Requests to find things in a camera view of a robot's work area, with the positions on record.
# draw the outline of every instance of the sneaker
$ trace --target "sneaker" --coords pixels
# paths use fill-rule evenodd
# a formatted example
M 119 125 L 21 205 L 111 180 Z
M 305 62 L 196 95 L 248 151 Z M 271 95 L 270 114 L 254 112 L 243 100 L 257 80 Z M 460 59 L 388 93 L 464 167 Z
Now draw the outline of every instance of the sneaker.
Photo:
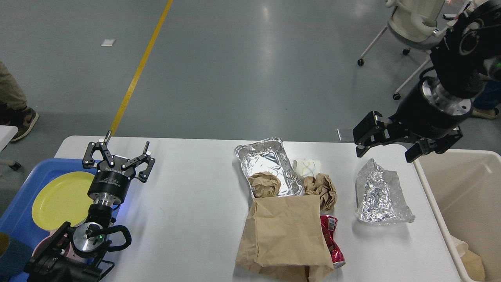
M 481 110 L 477 108 L 473 108 L 473 112 L 471 113 L 474 117 L 480 117 L 485 119 L 495 119 L 499 116 L 499 110 L 494 108 L 492 110 Z
M 33 125 L 37 122 L 38 116 L 38 113 L 30 107 L 14 111 L 9 125 L 17 126 L 18 133 L 14 135 L 11 142 L 18 141 L 28 135 L 28 133 L 32 130 Z

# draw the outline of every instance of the white label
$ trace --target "white label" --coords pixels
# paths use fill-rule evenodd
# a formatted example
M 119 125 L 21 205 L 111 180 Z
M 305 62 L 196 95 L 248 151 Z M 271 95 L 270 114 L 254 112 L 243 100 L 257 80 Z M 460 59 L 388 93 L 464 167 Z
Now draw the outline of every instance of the white label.
M 329 231 L 334 231 L 336 229 L 336 220 L 333 217 L 329 217 Z

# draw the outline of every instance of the yellow plate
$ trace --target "yellow plate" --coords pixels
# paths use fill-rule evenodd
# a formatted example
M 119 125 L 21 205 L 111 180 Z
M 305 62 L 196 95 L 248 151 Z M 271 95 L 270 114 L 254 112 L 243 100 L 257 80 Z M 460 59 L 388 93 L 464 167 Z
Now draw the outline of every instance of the yellow plate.
M 93 178 L 88 172 L 70 172 L 50 181 L 33 202 L 33 221 L 51 231 L 65 221 L 75 226 L 85 220 L 93 203 L 87 196 Z

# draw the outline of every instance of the trash bin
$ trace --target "trash bin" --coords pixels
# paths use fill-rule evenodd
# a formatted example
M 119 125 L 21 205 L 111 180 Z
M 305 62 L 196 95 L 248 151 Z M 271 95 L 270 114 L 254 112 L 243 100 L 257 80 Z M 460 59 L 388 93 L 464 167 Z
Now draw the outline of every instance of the trash bin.
M 462 280 L 473 281 L 450 234 L 482 258 L 486 281 L 501 281 L 501 157 L 451 149 L 414 165 Z

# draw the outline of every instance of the gray floor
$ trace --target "gray floor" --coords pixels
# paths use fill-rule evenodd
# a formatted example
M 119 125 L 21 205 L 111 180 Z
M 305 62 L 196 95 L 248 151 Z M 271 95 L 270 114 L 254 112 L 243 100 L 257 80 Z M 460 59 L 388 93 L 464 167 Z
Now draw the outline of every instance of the gray floor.
M 0 214 L 64 138 L 106 133 L 166 3 L 0 3 L 0 58 L 41 116 L 0 154 L 24 166 L 0 167 Z M 174 0 L 116 135 L 338 142 L 369 111 L 393 114 L 425 58 L 388 33 L 356 65 L 390 13 L 371 0 Z M 462 129 L 454 148 L 501 153 L 501 120 Z

